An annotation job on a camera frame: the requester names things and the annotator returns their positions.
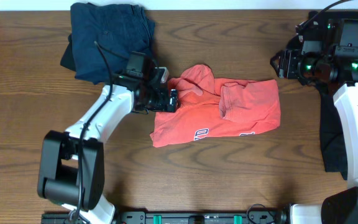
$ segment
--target dark blue fabric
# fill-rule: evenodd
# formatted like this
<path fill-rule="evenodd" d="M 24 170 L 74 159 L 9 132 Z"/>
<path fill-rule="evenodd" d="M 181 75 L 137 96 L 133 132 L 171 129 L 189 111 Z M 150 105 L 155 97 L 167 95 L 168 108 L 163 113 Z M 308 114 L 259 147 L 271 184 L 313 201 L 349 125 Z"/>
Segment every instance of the dark blue fabric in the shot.
<path fill-rule="evenodd" d="M 108 80 L 109 73 L 94 41 L 104 48 L 129 57 L 132 51 L 152 57 L 155 23 L 144 9 L 130 4 L 71 6 L 72 51 L 75 78 L 97 84 Z M 112 71 L 122 70 L 127 60 L 104 52 Z"/>

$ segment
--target red cloth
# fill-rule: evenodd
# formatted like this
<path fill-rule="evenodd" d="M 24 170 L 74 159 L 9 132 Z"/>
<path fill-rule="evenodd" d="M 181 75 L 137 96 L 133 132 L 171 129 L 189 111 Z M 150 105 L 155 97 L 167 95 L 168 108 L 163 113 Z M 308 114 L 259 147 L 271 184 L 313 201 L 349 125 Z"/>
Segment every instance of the red cloth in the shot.
<path fill-rule="evenodd" d="M 162 147 L 205 137 L 260 134 L 279 127 L 280 102 L 275 80 L 257 82 L 214 78 L 205 65 L 195 65 L 172 78 L 178 91 L 176 113 L 157 113 L 153 146 Z"/>

